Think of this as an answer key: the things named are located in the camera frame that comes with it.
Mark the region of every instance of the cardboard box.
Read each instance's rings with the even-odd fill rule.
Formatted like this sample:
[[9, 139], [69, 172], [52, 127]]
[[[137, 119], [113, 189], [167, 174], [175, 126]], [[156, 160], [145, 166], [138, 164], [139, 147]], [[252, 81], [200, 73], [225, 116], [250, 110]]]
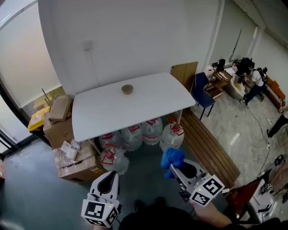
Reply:
[[81, 149], [78, 151], [75, 160], [71, 160], [66, 157], [66, 153], [64, 153], [60, 148], [54, 149], [54, 160], [56, 163], [56, 168], [64, 168], [68, 165], [75, 164], [76, 162], [87, 159], [91, 156], [98, 156], [89, 141], [80, 143], [80, 147]]
[[172, 66], [171, 75], [175, 77], [190, 92], [198, 62], [184, 63]]
[[71, 105], [72, 100], [66, 96], [59, 96], [52, 108], [51, 112], [49, 114], [49, 120], [51, 121], [64, 121], [67, 117], [67, 113], [69, 111], [70, 105]]
[[59, 148], [54, 150], [59, 177], [78, 184], [95, 180], [107, 172], [98, 161], [99, 155], [89, 141], [81, 143], [80, 146], [75, 161], [67, 158]]
[[77, 184], [95, 180], [106, 172], [95, 156], [58, 169], [60, 178]]
[[65, 121], [51, 123], [49, 113], [45, 113], [43, 131], [53, 149], [60, 148], [63, 141], [70, 142], [73, 138], [72, 117]]
[[3, 161], [0, 161], [0, 180], [4, 180], [5, 176], [4, 176], [4, 163]]

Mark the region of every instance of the blue chair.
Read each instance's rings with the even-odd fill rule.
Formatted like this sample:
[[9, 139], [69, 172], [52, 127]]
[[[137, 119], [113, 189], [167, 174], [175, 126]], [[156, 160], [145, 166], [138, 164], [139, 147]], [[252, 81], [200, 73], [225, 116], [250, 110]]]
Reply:
[[205, 109], [209, 106], [211, 106], [211, 108], [208, 113], [208, 116], [210, 115], [211, 110], [215, 103], [215, 100], [204, 90], [204, 86], [207, 85], [208, 83], [209, 80], [204, 72], [195, 75], [191, 95], [193, 96], [195, 101], [198, 102], [198, 105], [200, 104], [204, 108], [200, 120], [204, 114]]

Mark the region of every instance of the wooden shelf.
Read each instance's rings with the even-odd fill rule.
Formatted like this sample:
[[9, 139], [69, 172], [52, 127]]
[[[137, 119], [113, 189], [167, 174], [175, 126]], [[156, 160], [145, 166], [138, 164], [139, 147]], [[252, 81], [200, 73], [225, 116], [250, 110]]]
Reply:
[[206, 90], [207, 93], [209, 93], [209, 95], [215, 99], [219, 96], [221, 96], [223, 93], [224, 93], [224, 90], [221, 89], [221, 88], [216, 88], [216, 87], [213, 87], [213, 88], [209, 88], [208, 90]]
[[218, 79], [218, 78], [216, 78], [216, 79], [213, 80], [213, 81], [210, 81], [210, 83], [211, 83], [212, 85], [214, 85], [215, 87], [217, 87], [217, 88], [222, 88], [222, 87], [228, 85], [228, 81], [220, 80], [220, 79]]

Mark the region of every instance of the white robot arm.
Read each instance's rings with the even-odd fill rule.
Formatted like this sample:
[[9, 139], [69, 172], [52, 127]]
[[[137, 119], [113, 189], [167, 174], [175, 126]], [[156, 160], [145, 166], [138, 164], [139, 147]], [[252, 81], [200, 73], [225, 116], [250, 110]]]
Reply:
[[98, 177], [83, 200], [81, 216], [92, 225], [110, 228], [120, 213], [117, 200], [119, 175], [115, 171]]
[[223, 183], [215, 176], [206, 173], [199, 164], [184, 159], [185, 168], [170, 165], [174, 177], [181, 186], [179, 194], [185, 202], [192, 200], [207, 206], [223, 189]]

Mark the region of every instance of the white shirt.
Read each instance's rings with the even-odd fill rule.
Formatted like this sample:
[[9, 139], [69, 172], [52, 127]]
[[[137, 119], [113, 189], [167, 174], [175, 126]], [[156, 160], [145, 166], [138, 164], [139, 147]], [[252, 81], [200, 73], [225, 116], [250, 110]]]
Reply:
[[251, 81], [255, 82], [254, 84], [258, 85], [258, 86], [262, 86], [264, 84], [262, 81], [261, 75], [260, 75], [259, 71], [257, 71], [257, 70], [252, 72]]

